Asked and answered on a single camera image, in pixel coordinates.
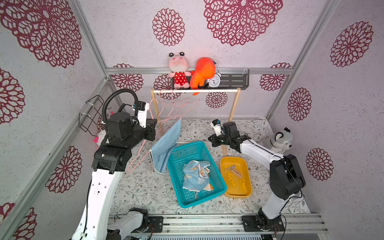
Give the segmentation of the grey clothespin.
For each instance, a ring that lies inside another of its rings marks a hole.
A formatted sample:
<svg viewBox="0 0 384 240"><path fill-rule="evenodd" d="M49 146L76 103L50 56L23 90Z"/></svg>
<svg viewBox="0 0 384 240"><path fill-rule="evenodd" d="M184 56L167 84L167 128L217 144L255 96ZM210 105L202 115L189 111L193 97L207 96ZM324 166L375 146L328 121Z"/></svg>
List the grey clothespin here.
<svg viewBox="0 0 384 240"><path fill-rule="evenodd" d="M232 165L226 168L227 171L234 171L235 169L236 169L236 165Z"/></svg>

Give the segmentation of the blue bear towel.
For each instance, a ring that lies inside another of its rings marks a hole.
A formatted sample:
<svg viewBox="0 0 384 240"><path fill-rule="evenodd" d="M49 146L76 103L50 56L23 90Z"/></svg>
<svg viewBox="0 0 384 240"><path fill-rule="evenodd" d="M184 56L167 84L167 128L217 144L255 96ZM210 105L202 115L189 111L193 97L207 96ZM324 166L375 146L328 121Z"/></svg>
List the blue bear towel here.
<svg viewBox="0 0 384 240"><path fill-rule="evenodd" d="M168 159L173 149L178 145L181 123L181 120L173 123L150 149L153 167L157 173L163 174L166 170Z"/></svg>

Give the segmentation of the beige clothespin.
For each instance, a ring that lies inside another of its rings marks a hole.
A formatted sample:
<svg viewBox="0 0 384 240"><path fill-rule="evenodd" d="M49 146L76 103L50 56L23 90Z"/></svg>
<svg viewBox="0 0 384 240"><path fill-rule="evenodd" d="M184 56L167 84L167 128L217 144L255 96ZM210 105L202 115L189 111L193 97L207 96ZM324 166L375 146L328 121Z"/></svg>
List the beige clothespin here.
<svg viewBox="0 0 384 240"><path fill-rule="evenodd" d="M237 169L233 169L232 172L240 179L243 178L242 174L237 170Z"/></svg>

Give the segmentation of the light blue patterned towel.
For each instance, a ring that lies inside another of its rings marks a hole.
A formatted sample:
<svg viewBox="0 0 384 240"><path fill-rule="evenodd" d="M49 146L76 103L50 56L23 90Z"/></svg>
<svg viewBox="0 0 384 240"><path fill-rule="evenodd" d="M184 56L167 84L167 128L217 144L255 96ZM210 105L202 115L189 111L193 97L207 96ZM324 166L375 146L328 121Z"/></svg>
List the light blue patterned towel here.
<svg viewBox="0 0 384 240"><path fill-rule="evenodd" d="M183 189L190 192L212 191L213 186L210 183L211 163L209 161L192 160L183 167L184 182Z"/></svg>

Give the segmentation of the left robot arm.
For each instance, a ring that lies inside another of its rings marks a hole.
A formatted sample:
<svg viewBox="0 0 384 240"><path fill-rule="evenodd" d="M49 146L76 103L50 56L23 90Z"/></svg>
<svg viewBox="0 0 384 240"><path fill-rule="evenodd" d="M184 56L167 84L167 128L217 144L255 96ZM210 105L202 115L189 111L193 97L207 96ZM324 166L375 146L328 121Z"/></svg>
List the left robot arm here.
<svg viewBox="0 0 384 240"><path fill-rule="evenodd" d="M72 236L73 240L105 240L107 225L116 188L127 163L132 157L132 148L142 140L153 141L156 136L156 119L147 119L144 126L137 117L118 112L104 119L106 136L94 154L92 180L87 193L87 202Z"/></svg>

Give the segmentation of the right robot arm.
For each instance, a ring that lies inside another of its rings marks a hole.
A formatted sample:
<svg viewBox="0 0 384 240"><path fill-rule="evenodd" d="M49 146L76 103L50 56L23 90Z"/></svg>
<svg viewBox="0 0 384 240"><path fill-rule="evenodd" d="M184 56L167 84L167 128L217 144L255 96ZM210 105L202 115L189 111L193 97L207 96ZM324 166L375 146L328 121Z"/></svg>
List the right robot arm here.
<svg viewBox="0 0 384 240"><path fill-rule="evenodd" d="M305 187L301 167L294 155L282 155L258 144L248 135L241 135L236 123L222 124L215 119L210 123L215 133L208 140L213 147L227 145L237 152L258 161L270 171L272 193L267 203L259 209L256 219L259 226L272 224L281 219L281 212L289 200L296 198Z"/></svg>

